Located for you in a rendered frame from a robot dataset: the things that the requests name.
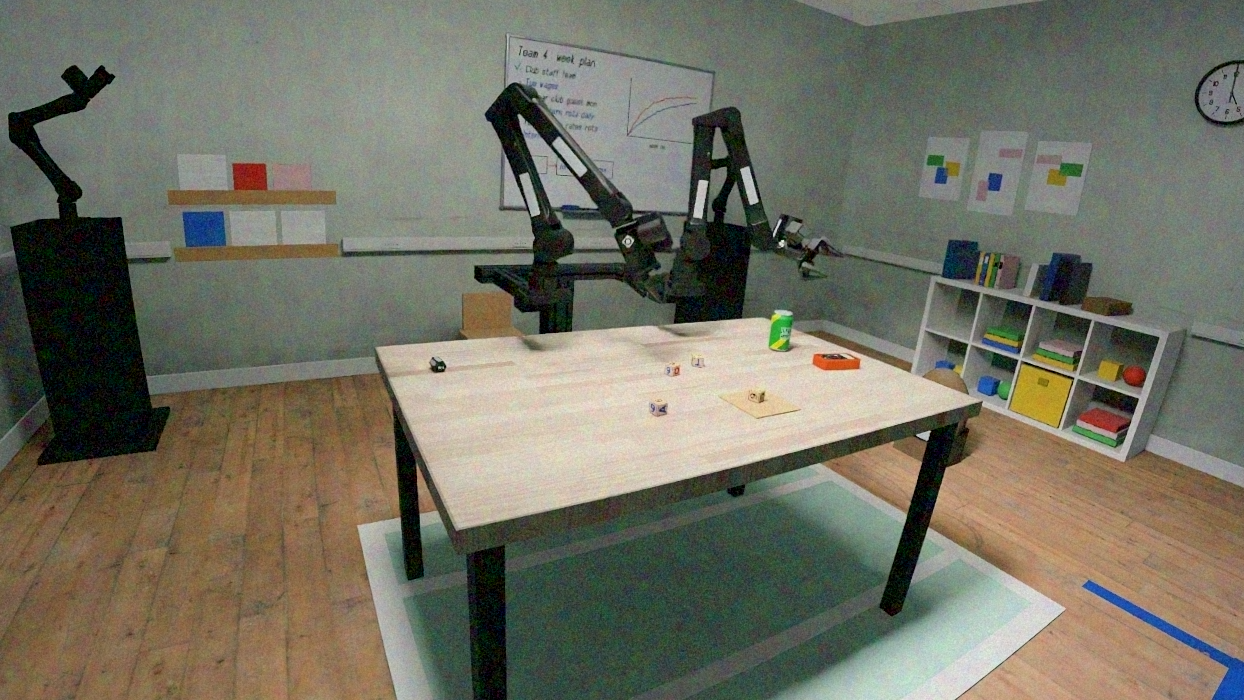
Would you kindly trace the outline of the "green and yellow soda can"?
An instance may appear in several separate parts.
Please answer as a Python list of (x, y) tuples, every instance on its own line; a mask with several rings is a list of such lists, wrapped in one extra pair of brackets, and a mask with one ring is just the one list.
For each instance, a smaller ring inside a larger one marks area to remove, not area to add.
[(785, 352), (786, 349), (789, 349), (791, 331), (792, 331), (792, 313), (782, 310), (776, 310), (775, 315), (773, 315), (768, 347), (778, 352)]

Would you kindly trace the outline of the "tan square mat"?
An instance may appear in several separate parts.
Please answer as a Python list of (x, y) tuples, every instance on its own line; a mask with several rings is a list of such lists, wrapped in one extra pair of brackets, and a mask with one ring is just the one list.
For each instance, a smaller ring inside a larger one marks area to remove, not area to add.
[(745, 412), (755, 419), (761, 419), (766, 417), (776, 417), (786, 414), (790, 412), (800, 412), (799, 407), (792, 405), (789, 402), (782, 400), (778, 395), (773, 395), (766, 390), (764, 402), (755, 403), (748, 400), (749, 390), (741, 390), (736, 393), (729, 393), (718, 395), (724, 402), (728, 402), (733, 407), (736, 407), (741, 412)]

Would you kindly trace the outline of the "orange pocket multimeter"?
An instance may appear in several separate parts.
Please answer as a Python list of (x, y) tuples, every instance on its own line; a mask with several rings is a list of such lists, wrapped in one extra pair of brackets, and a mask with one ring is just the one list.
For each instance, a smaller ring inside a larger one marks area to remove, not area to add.
[(848, 353), (814, 354), (812, 364), (822, 371), (858, 371), (861, 359)]

